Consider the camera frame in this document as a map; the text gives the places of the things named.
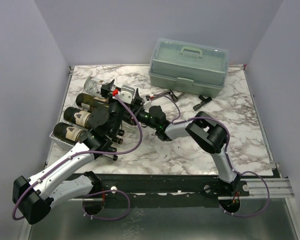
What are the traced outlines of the green bottle silver neck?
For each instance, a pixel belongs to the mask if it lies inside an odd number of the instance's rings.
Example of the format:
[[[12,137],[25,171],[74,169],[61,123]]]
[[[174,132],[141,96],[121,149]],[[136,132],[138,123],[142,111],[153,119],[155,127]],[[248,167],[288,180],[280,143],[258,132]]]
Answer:
[[[95,109],[109,110],[109,101],[106,98],[80,93],[75,100],[77,106],[84,110],[93,112]]]

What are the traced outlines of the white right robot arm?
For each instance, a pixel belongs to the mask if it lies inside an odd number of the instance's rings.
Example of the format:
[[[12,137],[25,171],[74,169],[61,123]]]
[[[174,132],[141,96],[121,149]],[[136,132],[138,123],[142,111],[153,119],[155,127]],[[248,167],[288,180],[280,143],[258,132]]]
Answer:
[[[237,192],[241,177],[233,169],[227,152],[230,134],[221,122],[203,111],[188,120],[169,121],[159,105],[153,105],[146,111],[138,90],[129,106],[136,120],[127,116],[125,121],[132,126],[140,123],[155,130],[155,135],[163,142],[192,137],[202,150],[212,156],[218,171],[220,191],[226,196]]]

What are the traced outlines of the olive green wine bottle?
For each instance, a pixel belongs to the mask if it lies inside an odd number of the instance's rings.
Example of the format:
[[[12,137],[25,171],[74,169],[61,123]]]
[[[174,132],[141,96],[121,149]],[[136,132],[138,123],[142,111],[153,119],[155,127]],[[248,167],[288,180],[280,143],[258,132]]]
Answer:
[[[64,122],[59,122],[53,129],[53,135],[72,146],[76,143],[85,142],[89,135],[86,130],[81,129],[77,126],[73,126]]]

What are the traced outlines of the dark green white-label bottle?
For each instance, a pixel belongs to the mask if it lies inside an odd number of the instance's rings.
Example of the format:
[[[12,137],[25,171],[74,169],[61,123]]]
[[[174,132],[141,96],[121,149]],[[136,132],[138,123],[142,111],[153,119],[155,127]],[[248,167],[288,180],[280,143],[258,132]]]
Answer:
[[[81,126],[83,128],[92,128],[91,124],[89,123],[89,120],[91,119],[91,113],[88,111],[70,106],[64,111],[63,118],[66,121]]]

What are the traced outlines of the clear acrylic wine rack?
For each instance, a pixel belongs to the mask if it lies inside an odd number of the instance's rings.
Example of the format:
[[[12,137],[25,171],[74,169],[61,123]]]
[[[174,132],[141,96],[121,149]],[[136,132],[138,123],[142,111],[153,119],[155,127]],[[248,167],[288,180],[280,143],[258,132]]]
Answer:
[[[88,131],[87,121],[91,113],[69,106],[63,112],[63,119],[55,125],[50,137],[62,149],[70,150]]]

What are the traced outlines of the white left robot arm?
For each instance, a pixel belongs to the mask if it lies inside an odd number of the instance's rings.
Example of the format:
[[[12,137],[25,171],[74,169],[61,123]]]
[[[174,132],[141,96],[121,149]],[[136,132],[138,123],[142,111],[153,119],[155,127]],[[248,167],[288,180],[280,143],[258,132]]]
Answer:
[[[91,198],[104,194],[102,181],[92,172],[75,180],[69,177],[78,169],[102,156],[116,160],[120,152],[113,147],[120,144],[123,121],[137,124],[134,107],[142,107],[143,100],[136,88],[116,87],[113,82],[103,84],[99,95],[82,93],[76,105],[63,113],[63,121],[53,135],[72,148],[55,163],[31,177],[19,176],[13,182],[13,220],[20,218],[31,225],[45,218],[53,207],[69,199],[87,195]]]

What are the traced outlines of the clear glass wine bottle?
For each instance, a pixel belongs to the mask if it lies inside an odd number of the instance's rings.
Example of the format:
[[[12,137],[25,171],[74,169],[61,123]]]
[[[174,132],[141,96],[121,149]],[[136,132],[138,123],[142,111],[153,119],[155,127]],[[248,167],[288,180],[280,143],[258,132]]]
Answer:
[[[132,137],[139,132],[136,125],[129,125],[125,122],[122,122],[119,126],[117,135],[120,137]]]

